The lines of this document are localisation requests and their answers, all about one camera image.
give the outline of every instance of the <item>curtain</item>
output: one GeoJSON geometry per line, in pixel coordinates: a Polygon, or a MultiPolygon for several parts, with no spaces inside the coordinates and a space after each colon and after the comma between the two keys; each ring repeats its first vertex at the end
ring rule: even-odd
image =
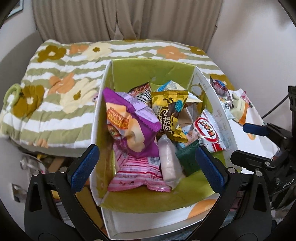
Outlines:
{"type": "Polygon", "coordinates": [[[43,40],[158,39],[207,50],[222,0],[32,0],[43,40]]]}

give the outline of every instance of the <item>black cable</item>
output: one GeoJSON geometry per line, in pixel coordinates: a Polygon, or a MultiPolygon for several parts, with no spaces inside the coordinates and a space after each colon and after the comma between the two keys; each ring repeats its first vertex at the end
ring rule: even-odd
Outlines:
{"type": "Polygon", "coordinates": [[[285,98],[283,98],[275,107],[273,107],[270,111],[268,111],[264,116],[262,116],[262,119],[264,119],[266,116],[268,116],[271,112],[273,112],[277,107],[279,107],[287,98],[289,95],[287,95],[285,98]]]}

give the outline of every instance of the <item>bed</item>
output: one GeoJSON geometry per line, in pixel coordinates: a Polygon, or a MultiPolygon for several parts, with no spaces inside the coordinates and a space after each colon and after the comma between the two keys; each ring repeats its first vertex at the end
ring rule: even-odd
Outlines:
{"type": "Polygon", "coordinates": [[[206,78],[220,79],[233,89],[225,74],[197,47],[159,40],[61,44],[49,39],[30,59],[21,82],[5,94],[0,136],[30,152],[81,156],[91,144],[102,76],[108,62],[116,58],[192,64],[206,78]]]}

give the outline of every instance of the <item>white and red snack bag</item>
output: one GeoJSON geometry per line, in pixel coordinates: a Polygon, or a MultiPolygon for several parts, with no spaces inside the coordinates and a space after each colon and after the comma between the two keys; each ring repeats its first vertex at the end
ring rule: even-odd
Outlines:
{"type": "Polygon", "coordinates": [[[204,109],[200,117],[193,123],[193,131],[198,137],[200,145],[205,146],[209,152],[226,150],[222,141],[222,134],[212,114],[204,109]]]}
{"type": "Polygon", "coordinates": [[[170,192],[159,170],[159,157],[136,158],[113,146],[119,171],[108,186],[108,191],[123,191],[146,185],[148,189],[170,192]]]}

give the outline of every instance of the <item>purple snack bag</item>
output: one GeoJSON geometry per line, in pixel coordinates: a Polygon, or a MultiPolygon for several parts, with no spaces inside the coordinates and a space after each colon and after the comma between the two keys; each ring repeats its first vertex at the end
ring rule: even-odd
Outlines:
{"type": "Polygon", "coordinates": [[[103,90],[108,131],[118,148],[134,157],[159,157],[155,136],[161,124],[146,104],[123,92],[103,90]]]}

